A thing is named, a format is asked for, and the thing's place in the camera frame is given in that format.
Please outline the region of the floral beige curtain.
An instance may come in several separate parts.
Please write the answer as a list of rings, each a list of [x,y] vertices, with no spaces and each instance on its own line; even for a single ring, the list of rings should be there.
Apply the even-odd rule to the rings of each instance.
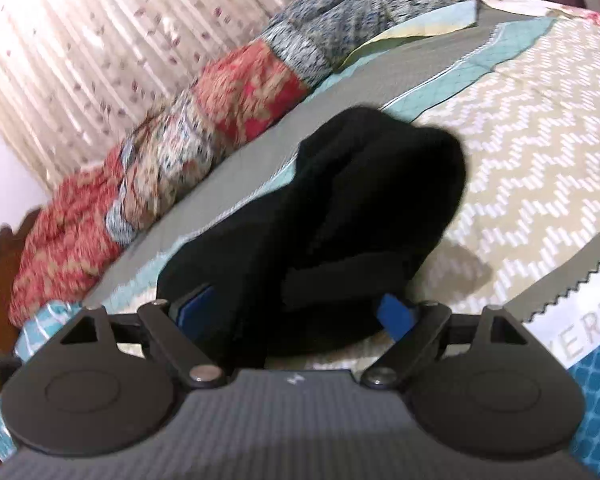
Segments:
[[[46,190],[294,0],[0,0],[0,133]]]

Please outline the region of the teal wave pattern pillow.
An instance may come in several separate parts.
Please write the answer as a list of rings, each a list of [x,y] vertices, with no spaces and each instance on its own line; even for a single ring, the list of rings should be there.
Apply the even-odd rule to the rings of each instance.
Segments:
[[[20,330],[12,356],[27,363],[47,341],[59,332],[81,310],[79,302],[52,300],[27,320]],[[16,452],[2,414],[0,395],[0,461],[8,460]]]

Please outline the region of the patterned bed sheet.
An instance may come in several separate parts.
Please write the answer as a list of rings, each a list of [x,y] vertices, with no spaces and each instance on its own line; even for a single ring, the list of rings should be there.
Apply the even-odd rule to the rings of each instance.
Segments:
[[[600,25],[493,0],[466,32],[332,77],[143,235],[27,362],[0,356],[16,452],[0,479],[600,478]],[[351,107],[460,139],[463,197],[401,295],[452,311],[403,389],[360,383],[392,345],[224,372],[184,390],[136,312],[186,243],[288,184]]]

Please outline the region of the black pants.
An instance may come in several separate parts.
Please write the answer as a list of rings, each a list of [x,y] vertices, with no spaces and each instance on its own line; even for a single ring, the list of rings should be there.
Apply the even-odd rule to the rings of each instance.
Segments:
[[[348,108],[301,142],[288,184],[183,245],[157,295],[211,287],[194,341],[228,370],[354,344],[436,248],[465,183],[453,133]]]

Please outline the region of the red and blue patchwork quilt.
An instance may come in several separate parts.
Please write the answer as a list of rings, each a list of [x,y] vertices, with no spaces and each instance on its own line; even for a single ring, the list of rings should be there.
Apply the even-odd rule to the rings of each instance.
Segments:
[[[78,302],[140,233],[229,154],[257,139],[358,47],[466,0],[294,0],[263,32],[154,106],[97,166],[66,177],[21,254],[7,309],[23,326],[53,300]]]

